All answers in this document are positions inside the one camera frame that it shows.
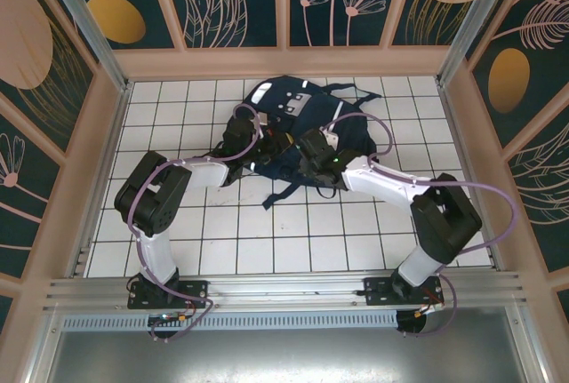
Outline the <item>navy blue backpack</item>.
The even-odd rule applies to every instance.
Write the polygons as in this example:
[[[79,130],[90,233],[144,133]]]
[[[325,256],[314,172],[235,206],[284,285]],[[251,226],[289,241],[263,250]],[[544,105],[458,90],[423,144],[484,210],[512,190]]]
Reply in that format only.
[[[351,86],[320,86],[294,76],[278,76],[259,83],[244,98],[243,106],[232,117],[239,117],[240,113],[259,116],[262,121],[260,137],[268,130],[293,136],[293,145],[282,155],[256,170],[250,169],[262,177],[287,184],[285,190],[267,197],[262,204],[264,209],[271,208],[299,188],[307,187],[299,183],[302,155],[296,141],[308,130],[319,129],[336,155],[369,156],[376,152],[362,106],[378,99],[379,95],[362,91],[355,102],[335,96],[335,92]]]

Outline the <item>small circuit board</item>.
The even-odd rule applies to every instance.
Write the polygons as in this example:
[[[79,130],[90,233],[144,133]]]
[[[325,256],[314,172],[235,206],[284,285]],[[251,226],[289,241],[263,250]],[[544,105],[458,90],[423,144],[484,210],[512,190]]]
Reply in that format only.
[[[188,316],[181,312],[162,313],[157,315],[150,315],[148,317],[148,326],[165,324],[169,325],[173,322],[186,321]]]

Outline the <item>grey sheet metal panel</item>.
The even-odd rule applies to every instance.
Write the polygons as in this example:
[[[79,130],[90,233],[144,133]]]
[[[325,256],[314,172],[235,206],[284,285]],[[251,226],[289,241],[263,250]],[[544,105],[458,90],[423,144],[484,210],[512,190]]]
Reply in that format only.
[[[209,329],[171,344],[60,320],[29,383],[553,383],[515,309],[429,320],[449,327],[427,337],[373,327]]]

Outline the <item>teal panel oval and fern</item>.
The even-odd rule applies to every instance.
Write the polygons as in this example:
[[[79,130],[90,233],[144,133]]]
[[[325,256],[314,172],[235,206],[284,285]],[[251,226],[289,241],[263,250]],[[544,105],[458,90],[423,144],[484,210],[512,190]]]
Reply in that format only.
[[[503,0],[471,73],[502,147],[569,84],[569,0]]]

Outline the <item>teal panel pink fern leaves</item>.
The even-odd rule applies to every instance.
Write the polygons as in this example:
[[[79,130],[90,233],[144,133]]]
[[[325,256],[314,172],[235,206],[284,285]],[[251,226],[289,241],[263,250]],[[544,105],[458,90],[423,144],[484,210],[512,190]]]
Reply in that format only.
[[[569,267],[569,110],[509,159],[546,269]]]

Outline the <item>teal panel single pink flower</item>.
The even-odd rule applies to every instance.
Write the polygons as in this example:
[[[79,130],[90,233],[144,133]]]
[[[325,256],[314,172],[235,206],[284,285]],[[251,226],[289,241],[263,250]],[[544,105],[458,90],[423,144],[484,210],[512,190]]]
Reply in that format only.
[[[59,171],[0,115],[0,274],[22,278]]]

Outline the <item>teal panel large pink oval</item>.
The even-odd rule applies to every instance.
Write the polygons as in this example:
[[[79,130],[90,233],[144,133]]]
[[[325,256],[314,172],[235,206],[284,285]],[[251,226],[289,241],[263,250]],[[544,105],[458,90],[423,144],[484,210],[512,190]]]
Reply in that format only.
[[[95,73],[46,0],[0,0],[0,108],[67,154]]]

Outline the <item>aluminium mounting rail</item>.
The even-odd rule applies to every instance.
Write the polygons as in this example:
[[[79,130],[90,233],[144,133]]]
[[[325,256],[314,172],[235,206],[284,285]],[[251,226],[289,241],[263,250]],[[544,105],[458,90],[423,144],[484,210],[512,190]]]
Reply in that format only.
[[[363,309],[356,295],[366,277],[388,270],[266,275],[200,275],[208,282],[215,312],[281,312]],[[459,307],[503,307],[527,300],[515,272],[491,268],[450,268],[443,272],[457,293]],[[127,313],[127,279],[73,278],[49,283],[41,305],[60,314]]]

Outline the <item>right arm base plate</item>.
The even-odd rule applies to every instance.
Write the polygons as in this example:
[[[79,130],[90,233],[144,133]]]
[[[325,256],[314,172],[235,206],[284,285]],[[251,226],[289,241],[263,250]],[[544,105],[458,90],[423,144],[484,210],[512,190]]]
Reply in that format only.
[[[422,307],[444,304],[445,298],[438,276],[430,276],[419,286],[395,277],[368,277],[364,289],[367,306]]]

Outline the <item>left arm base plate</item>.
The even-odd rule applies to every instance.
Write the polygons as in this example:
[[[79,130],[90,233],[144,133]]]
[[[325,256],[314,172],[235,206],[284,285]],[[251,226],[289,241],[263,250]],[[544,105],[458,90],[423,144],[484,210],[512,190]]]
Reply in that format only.
[[[205,308],[204,298],[208,293],[206,281],[180,281],[175,288],[185,296],[196,297],[192,303],[197,309]],[[133,281],[129,285],[127,308],[132,310],[186,309],[188,300],[163,291],[145,279]]]

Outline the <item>aluminium corner post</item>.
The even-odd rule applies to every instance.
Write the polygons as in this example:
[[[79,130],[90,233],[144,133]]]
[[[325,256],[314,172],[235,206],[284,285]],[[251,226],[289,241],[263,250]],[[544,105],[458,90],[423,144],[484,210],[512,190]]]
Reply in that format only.
[[[472,5],[461,23],[452,41],[445,60],[439,69],[437,87],[444,89],[452,80],[463,62],[466,53],[474,42],[478,32],[488,19],[498,0],[473,0]]]
[[[113,84],[120,92],[124,92],[127,87],[127,78],[120,68],[107,39],[101,33],[88,9],[85,0],[63,0],[63,2],[75,18],[78,27],[83,31],[87,42],[97,55],[100,64],[108,73]]]

